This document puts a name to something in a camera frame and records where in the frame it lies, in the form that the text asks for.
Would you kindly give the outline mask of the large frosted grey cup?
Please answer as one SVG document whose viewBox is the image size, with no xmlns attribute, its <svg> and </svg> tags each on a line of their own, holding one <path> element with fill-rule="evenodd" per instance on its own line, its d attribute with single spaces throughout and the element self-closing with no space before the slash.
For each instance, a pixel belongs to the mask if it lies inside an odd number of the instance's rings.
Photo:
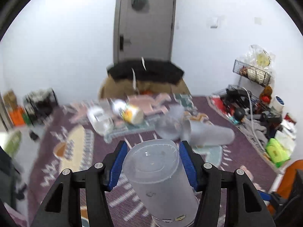
<svg viewBox="0 0 303 227">
<path fill-rule="evenodd" d="M 182 123 L 180 140 L 187 141 L 191 147 L 213 147 L 229 145 L 235 139 L 232 129 L 207 124 L 196 120 L 185 120 Z"/>
</svg>

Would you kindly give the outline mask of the black shoe rack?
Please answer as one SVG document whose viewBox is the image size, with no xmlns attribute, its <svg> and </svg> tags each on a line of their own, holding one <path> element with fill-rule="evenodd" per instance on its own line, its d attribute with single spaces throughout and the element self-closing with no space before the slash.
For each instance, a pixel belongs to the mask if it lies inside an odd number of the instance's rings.
<svg viewBox="0 0 303 227">
<path fill-rule="evenodd" d="M 59 105 L 52 88 L 32 91 L 24 96 L 23 104 L 30 123 L 44 124 Z"/>
</svg>

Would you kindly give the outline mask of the brown cardboard box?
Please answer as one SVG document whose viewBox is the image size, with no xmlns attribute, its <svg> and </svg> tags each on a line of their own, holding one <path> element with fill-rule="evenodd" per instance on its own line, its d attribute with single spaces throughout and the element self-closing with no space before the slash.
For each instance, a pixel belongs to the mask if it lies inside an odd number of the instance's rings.
<svg viewBox="0 0 303 227">
<path fill-rule="evenodd" d="M 18 107 L 17 98 L 12 90 L 3 95 L 3 101 L 8 110 L 15 110 Z"/>
</svg>

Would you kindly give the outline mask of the green wet wipes pack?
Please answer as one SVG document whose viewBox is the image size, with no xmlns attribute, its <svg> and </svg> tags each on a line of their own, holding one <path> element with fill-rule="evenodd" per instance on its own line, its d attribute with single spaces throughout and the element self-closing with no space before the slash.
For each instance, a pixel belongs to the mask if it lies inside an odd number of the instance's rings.
<svg viewBox="0 0 303 227">
<path fill-rule="evenodd" d="M 290 160 L 289 153 L 275 138 L 271 138 L 268 141 L 266 153 L 277 168 L 280 168 L 286 161 Z"/>
</svg>

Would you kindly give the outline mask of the frosted plastic cup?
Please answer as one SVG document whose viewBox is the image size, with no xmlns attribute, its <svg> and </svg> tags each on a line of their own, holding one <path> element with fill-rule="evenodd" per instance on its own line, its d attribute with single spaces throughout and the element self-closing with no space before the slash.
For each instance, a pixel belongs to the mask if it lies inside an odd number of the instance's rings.
<svg viewBox="0 0 303 227">
<path fill-rule="evenodd" d="M 190 226 L 199 201 L 175 142 L 155 139 L 135 145 L 122 171 L 157 226 Z"/>
</svg>

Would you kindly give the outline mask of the orange shopping bag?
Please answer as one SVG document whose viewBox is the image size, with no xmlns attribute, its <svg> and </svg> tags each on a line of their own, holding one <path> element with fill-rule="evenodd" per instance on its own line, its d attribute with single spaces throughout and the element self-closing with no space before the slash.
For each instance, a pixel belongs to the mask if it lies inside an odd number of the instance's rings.
<svg viewBox="0 0 303 227">
<path fill-rule="evenodd" d="M 15 110 L 9 112 L 10 118 L 14 126 L 23 126 L 25 121 L 23 119 L 24 110 L 22 107 L 17 107 Z"/>
</svg>

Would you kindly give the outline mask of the grey entrance door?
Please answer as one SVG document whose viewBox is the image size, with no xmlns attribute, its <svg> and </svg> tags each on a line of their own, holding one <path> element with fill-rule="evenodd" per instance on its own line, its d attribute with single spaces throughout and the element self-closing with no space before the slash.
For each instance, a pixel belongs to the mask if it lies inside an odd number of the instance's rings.
<svg viewBox="0 0 303 227">
<path fill-rule="evenodd" d="M 113 62 L 150 58 L 168 61 L 172 55 L 176 0 L 148 0 L 141 11 L 131 0 L 116 0 Z"/>
</svg>

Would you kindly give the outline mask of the patterned purple woven blanket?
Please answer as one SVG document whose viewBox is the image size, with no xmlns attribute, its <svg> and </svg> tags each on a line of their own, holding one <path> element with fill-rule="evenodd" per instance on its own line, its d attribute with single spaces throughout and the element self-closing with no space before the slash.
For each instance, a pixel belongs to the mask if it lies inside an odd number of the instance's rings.
<svg viewBox="0 0 303 227">
<path fill-rule="evenodd" d="M 140 124 L 102 108 L 97 133 L 80 105 L 57 109 L 30 177 L 32 226 L 273 225 L 259 190 L 276 172 L 207 97 L 131 96 Z"/>
</svg>

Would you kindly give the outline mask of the grey cap on door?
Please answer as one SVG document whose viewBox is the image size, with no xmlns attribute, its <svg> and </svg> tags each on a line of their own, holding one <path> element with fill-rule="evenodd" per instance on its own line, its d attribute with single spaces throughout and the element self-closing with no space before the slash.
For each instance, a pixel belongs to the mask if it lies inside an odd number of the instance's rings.
<svg viewBox="0 0 303 227">
<path fill-rule="evenodd" d="M 148 4 L 148 0 L 131 0 L 131 7 L 135 11 L 143 10 Z"/>
</svg>

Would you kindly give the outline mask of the black haired doll figure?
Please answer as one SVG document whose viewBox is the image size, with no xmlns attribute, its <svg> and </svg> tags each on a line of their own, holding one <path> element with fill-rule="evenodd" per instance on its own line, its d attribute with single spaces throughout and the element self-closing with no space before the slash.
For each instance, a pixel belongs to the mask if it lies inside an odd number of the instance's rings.
<svg viewBox="0 0 303 227">
<path fill-rule="evenodd" d="M 232 115 L 232 122 L 237 125 L 240 124 L 245 117 L 245 109 L 244 108 L 236 108 L 234 114 Z"/>
</svg>

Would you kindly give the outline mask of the green slipper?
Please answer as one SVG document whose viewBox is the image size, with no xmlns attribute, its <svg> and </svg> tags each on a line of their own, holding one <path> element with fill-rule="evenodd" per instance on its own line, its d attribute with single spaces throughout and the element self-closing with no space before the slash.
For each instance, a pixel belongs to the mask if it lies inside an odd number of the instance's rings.
<svg viewBox="0 0 303 227">
<path fill-rule="evenodd" d="M 22 133 L 20 130 L 9 133 L 6 136 L 3 150 L 13 158 L 20 148 L 20 143 L 22 140 Z"/>
</svg>

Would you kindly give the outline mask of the white yellow paper cup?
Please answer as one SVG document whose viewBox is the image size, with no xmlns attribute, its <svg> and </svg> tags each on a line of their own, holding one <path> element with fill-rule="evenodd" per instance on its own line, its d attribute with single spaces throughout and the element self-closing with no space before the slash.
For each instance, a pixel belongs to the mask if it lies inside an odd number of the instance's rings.
<svg viewBox="0 0 303 227">
<path fill-rule="evenodd" d="M 130 124 L 140 124 L 144 119 L 144 112 L 134 105 L 126 105 L 121 112 L 122 119 Z"/>
</svg>

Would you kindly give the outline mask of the black jacket on chair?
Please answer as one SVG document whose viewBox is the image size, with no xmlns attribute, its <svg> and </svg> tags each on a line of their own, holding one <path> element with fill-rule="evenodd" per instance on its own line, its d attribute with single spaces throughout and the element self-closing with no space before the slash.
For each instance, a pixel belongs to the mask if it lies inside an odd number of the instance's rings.
<svg viewBox="0 0 303 227">
<path fill-rule="evenodd" d="M 183 78 L 184 71 L 171 61 L 160 59 L 128 59 L 107 69 L 114 80 L 133 80 L 160 82 L 176 85 Z"/>
</svg>

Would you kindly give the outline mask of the black shoe on floor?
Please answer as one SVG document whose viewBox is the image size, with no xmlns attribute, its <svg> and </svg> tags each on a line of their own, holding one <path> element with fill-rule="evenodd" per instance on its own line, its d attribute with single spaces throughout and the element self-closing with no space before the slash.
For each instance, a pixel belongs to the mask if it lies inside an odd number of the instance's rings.
<svg viewBox="0 0 303 227">
<path fill-rule="evenodd" d="M 29 131 L 29 137 L 31 138 L 31 140 L 33 140 L 34 142 L 38 141 L 40 139 L 40 137 L 38 136 L 38 134 L 36 134 L 35 132 L 33 132 L 32 130 Z"/>
</svg>

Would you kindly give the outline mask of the frosted cup behind large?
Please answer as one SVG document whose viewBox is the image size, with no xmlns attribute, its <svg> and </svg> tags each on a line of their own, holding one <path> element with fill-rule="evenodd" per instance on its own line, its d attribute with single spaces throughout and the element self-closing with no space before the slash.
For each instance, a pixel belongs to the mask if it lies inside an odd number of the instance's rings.
<svg viewBox="0 0 303 227">
<path fill-rule="evenodd" d="M 155 124 L 156 133 L 163 139 L 178 140 L 182 131 L 185 108 L 170 105 L 169 110 Z"/>
</svg>

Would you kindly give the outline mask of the brown plush toy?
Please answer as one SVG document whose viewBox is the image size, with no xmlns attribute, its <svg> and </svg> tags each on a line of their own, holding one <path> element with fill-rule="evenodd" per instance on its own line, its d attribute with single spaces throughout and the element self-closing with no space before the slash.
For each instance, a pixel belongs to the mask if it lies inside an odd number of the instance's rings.
<svg viewBox="0 0 303 227">
<path fill-rule="evenodd" d="M 263 91 L 261 92 L 259 99 L 266 104 L 269 104 L 271 102 L 272 99 L 272 93 L 273 90 L 271 88 L 271 86 L 265 86 L 265 88 L 263 89 Z"/>
</svg>

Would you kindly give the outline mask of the clear plastic bag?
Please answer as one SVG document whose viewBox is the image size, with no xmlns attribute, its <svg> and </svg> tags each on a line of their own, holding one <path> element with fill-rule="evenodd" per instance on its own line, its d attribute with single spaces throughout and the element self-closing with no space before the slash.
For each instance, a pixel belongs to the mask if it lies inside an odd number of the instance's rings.
<svg viewBox="0 0 303 227">
<path fill-rule="evenodd" d="M 244 62 L 261 68 L 268 68 L 275 61 L 276 55 L 267 52 L 259 45 L 250 45 L 248 52 L 245 54 Z"/>
</svg>

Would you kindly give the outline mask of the white tape roll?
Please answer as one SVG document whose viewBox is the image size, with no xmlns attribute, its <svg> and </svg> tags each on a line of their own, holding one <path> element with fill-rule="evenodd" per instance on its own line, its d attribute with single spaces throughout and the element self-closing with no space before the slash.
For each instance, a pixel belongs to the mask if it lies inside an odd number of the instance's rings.
<svg viewBox="0 0 303 227">
<path fill-rule="evenodd" d="M 277 113 L 281 113 L 284 108 L 284 101 L 277 95 L 274 96 L 271 102 L 271 109 Z"/>
</svg>

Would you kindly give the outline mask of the white light switch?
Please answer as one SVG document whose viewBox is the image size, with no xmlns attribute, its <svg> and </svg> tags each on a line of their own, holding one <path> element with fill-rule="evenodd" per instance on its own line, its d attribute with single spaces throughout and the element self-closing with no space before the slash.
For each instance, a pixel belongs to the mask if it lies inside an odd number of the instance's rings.
<svg viewBox="0 0 303 227">
<path fill-rule="evenodd" d="M 210 28 L 211 29 L 217 29 L 218 28 L 218 22 L 219 22 L 218 17 L 212 17 L 211 22 L 210 22 Z"/>
</svg>

